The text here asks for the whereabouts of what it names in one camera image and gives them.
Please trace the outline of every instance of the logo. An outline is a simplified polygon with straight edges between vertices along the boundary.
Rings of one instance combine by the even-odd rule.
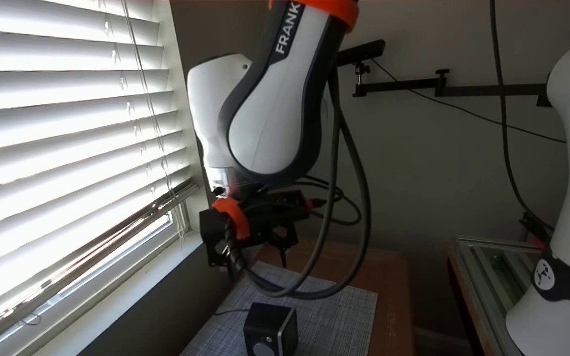
[[[281,30],[279,31],[276,48],[274,49],[276,53],[282,55],[281,59],[287,57],[289,54],[289,47],[291,42],[294,40],[296,29],[298,29],[298,23],[300,22],[300,16],[303,8],[303,4],[294,1],[289,2],[287,13],[281,23]]]
[[[554,275],[554,270],[551,269],[549,263],[544,259],[538,261],[538,265],[536,265],[536,271],[533,274],[533,281],[536,283],[538,288],[542,289],[543,291],[548,291],[551,288],[554,288],[556,285],[556,276]]]

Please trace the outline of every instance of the orange ring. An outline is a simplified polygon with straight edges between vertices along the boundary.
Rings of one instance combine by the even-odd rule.
[[[212,207],[220,213],[228,214],[233,219],[235,230],[237,230],[237,240],[243,240],[249,236],[249,222],[238,201],[233,198],[219,199],[213,203]]]
[[[268,6],[272,9],[272,2],[270,0]],[[346,33],[351,33],[355,23],[358,20],[358,15],[360,14],[360,8],[357,2],[354,0],[290,0],[295,2],[300,2],[301,4],[309,5],[315,7],[316,9],[323,10],[324,12],[339,18],[344,21],[348,26]]]

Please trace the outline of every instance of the window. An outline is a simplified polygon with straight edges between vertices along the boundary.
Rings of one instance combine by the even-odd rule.
[[[195,190],[186,93],[173,90],[156,6],[0,0],[0,320],[95,253],[102,263],[70,286],[190,227],[184,207],[106,233]]]

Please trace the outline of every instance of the table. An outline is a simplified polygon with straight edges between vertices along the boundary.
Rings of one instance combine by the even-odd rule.
[[[522,356],[505,326],[505,314],[531,286],[540,248],[516,241],[457,236],[448,270],[473,354]]]
[[[315,240],[299,238],[287,255],[287,269],[300,272],[307,264]],[[328,241],[310,275],[339,281],[351,268],[358,246]],[[260,261],[281,267],[276,248],[264,246]],[[408,286],[408,265],[396,252],[369,248],[362,268],[350,284],[378,294],[369,356],[414,356],[415,343]]]

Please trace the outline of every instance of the placemat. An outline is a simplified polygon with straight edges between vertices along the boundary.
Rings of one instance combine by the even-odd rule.
[[[298,273],[261,261],[252,268],[281,286],[294,282]],[[299,291],[316,291],[333,285],[308,277]],[[269,298],[244,278],[219,306],[218,312],[249,309],[253,302],[296,309],[298,348],[295,356],[366,356],[369,351],[378,294],[348,286],[321,300]],[[181,356],[246,356],[243,324],[247,313],[214,315],[197,333]]]

